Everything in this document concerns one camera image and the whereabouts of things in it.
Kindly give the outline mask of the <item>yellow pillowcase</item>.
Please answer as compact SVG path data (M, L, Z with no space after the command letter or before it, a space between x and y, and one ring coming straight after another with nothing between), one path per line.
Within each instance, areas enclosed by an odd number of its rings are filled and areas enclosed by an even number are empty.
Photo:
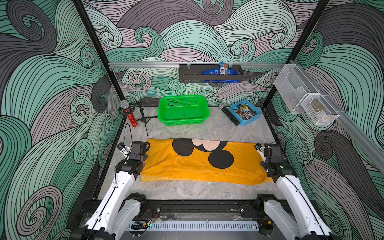
M273 182L254 143L150 139L143 182L200 181L240 185Z

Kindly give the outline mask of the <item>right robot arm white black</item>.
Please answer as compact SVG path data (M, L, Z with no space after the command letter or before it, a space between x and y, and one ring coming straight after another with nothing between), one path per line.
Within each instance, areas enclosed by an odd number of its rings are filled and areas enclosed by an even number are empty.
M322 220L305 193L297 173L278 144L254 145L262 157L261 166L277 184L285 200L273 194L258 194L254 210L269 218L287 240L340 240Z

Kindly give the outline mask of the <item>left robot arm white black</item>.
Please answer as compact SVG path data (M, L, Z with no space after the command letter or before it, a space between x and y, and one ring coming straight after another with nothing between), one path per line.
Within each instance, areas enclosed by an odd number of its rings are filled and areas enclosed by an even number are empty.
M134 141L120 148L124 158L115 166L113 182L85 225L71 233L71 240L119 240L144 208L142 195L127 194L144 169L150 143Z

